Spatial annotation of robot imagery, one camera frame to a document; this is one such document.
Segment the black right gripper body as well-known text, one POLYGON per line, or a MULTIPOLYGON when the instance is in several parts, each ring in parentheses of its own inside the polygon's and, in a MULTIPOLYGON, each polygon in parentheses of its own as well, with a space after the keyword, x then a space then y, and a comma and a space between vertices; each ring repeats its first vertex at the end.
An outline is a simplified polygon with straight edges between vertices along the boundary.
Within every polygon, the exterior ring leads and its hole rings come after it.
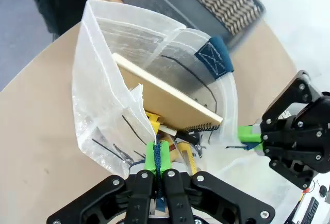
POLYGON ((320 152, 323 156, 322 174, 330 172, 330 96, 322 95, 305 104, 287 124, 284 147, 320 152))

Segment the cream wooden stick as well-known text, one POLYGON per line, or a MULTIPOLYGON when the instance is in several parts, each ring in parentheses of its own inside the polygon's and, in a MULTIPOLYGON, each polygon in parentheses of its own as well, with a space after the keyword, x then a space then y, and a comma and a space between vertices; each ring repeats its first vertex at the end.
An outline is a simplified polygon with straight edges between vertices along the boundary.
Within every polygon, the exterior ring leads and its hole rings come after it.
POLYGON ((160 125, 159 126, 159 130, 162 131, 162 132, 164 132, 164 133, 167 133, 167 134, 169 134, 171 136, 176 136, 176 134, 177 134, 177 130, 172 129, 172 128, 169 128, 169 127, 167 127, 165 125, 160 125))

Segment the yellow utility knife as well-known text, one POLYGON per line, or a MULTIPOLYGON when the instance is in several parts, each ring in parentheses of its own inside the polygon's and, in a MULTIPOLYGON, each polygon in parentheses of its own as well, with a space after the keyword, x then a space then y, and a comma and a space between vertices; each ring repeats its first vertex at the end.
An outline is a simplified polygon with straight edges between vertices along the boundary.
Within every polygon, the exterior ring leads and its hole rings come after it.
POLYGON ((193 158, 193 153, 189 143, 180 142, 177 143, 177 148, 186 163, 189 175, 194 175, 197 173, 197 167, 193 158))

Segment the black keyboard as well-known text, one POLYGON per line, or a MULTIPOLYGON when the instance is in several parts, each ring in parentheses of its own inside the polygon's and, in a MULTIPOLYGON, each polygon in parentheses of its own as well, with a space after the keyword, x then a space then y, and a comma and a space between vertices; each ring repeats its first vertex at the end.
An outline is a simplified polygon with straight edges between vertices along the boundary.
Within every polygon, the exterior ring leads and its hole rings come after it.
POLYGON ((310 200, 310 203, 308 205, 308 208, 306 210, 306 218, 305 218, 305 222, 304 224, 311 224, 314 216, 315 216, 315 213, 317 211, 317 208, 319 206, 319 203, 318 201, 316 200, 315 197, 312 197, 311 200, 310 200))

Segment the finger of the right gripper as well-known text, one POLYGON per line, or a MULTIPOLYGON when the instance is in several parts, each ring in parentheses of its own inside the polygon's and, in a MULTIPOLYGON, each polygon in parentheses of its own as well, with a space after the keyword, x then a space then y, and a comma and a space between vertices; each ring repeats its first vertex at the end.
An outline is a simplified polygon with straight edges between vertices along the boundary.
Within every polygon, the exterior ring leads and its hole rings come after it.
POLYGON ((323 173, 323 156, 318 151, 288 149, 249 142, 247 150, 256 149, 270 158, 269 167, 300 189, 307 189, 312 179, 323 173))
POLYGON ((309 104, 323 94, 315 88, 306 71, 298 71, 255 124, 240 126, 238 139, 241 142, 261 142, 263 133, 276 129, 278 118, 293 104, 309 104))

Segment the dark patterned pouch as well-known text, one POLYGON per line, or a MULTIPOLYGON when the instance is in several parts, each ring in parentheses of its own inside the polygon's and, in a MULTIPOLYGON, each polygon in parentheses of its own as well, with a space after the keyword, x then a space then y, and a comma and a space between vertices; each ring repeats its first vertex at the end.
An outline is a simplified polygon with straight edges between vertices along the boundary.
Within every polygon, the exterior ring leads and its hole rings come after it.
POLYGON ((173 18, 188 28, 210 36, 221 36, 233 51, 262 18, 265 7, 260 0, 122 0, 173 18))

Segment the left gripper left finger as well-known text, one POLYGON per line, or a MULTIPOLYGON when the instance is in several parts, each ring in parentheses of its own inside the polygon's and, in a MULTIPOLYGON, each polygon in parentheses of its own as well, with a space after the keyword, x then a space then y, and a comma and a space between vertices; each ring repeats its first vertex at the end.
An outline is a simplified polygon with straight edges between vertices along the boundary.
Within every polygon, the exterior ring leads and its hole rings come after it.
POLYGON ((146 146, 145 169, 127 179, 111 175, 49 216, 46 224, 108 224, 126 213, 125 224, 147 224, 153 195, 155 143, 146 146))

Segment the yellow plastic clip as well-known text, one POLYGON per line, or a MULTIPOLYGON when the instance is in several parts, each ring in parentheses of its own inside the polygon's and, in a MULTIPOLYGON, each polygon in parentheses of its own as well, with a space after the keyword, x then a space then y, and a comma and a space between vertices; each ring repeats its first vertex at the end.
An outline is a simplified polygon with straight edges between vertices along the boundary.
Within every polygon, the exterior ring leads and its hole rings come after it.
POLYGON ((145 113, 150 121, 150 124, 151 124, 155 134, 157 134, 159 127, 160 127, 160 121, 159 121, 160 116, 157 114, 154 114, 154 113, 147 112, 147 111, 145 111, 145 113))

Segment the clear mesh shopping bag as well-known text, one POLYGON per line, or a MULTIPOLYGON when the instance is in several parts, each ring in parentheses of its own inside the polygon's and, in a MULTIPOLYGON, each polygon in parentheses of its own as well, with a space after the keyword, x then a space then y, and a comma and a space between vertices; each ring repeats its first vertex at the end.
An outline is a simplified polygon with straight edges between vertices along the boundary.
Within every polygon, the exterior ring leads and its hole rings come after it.
POLYGON ((210 36, 158 12, 88 0, 76 45, 72 99, 79 149, 110 173, 126 178, 156 135, 143 107, 142 90, 128 88, 117 53, 223 118, 202 136, 200 167, 275 208, 271 224, 284 224, 300 190, 272 171, 260 152, 238 145, 238 96, 233 71, 206 66, 224 61, 225 48, 210 36))

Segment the kraft spiral notebook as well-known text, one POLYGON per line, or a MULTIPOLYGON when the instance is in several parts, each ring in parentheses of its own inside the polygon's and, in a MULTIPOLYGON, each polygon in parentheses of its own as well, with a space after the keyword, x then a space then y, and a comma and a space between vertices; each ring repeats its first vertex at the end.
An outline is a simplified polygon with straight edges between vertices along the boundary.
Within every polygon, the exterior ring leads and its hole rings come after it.
POLYGON ((144 110, 160 116, 166 126, 185 132, 211 131, 220 127, 223 120, 221 116, 123 56, 114 53, 112 57, 128 88, 143 87, 144 110))

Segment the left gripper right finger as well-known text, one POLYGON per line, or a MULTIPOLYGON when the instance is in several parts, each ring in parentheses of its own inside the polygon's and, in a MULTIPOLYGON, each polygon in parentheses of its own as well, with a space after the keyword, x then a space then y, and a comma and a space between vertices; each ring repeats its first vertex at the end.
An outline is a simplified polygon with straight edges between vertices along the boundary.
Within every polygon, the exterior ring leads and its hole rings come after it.
POLYGON ((275 209, 206 171, 190 176, 171 165, 169 143, 158 145, 157 167, 171 224, 194 224, 196 209, 221 224, 270 224, 275 209))

